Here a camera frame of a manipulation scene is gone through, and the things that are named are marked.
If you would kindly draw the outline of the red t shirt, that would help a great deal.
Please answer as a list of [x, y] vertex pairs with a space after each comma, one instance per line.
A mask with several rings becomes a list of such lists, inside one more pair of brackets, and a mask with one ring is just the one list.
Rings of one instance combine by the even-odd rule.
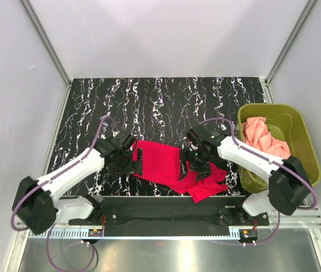
[[228, 172], [210, 163], [211, 175], [199, 181], [197, 173], [190, 169], [186, 163], [187, 175], [181, 180], [181, 162], [178, 147], [166, 144], [137, 141], [133, 158], [136, 159], [138, 151], [142, 152], [142, 174], [134, 174], [141, 179], [165, 185], [177, 193], [188, 193], [193, 201], [198, 203], [210, 196], [227, 191], [225, 183]]

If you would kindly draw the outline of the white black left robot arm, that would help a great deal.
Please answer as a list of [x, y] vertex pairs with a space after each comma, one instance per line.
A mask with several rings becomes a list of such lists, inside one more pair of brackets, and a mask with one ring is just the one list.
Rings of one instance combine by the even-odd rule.
[[72, 220], [98, 224], [102, 219], [102, 197], [82, 194], [64, 198], [63, 195], [103, 169], [114, 177], [142, 174], [143, 152], [138, 148], [137, 139], [124, 131], [114, 137], [100, 138], [57, 170], [37, 179], [23, 178], [12, 205], [12, 217], [18, 217], [35, 235], [44, 233], [56, 223]]

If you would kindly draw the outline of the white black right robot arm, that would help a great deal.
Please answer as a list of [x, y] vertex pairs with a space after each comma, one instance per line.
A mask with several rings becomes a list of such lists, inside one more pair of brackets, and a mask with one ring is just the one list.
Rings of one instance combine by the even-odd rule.
[[180, 175], [196, 173], [200, 181], [211, 175], [211, 164], [228, 160], [256, 174], [268, 189], [250, 194], [236, 210], [241, 224], [250, 224], [256, 216], [269, 211], [292, 215], [311, 193], [312, 186], [302, 163], [290, 156], [283, 159], [266, 154], [241, 142], [233, 134], [212, 133], [203, 125], [192, 127], [186, 134], [189, 145], [179, 151]]

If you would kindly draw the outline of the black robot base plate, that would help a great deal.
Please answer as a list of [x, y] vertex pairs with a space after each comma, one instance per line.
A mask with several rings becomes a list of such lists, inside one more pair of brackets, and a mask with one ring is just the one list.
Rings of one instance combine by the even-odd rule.
[[186, 196], [105, 196], [100, 203], [100, 215], [105, 219], [109, 216], [114, 221], [117, 216], [143, 220], [152, 218], [154, 221], [161, 218], [186, 221], [191, 216], [210, 217], [219, 214], [228, 226], [232, 226], [236, 223], [250, 223], [256, 219], [239, 213], [244, 199], [244, 196], [215, 196], [194, 203], [191, 197]]

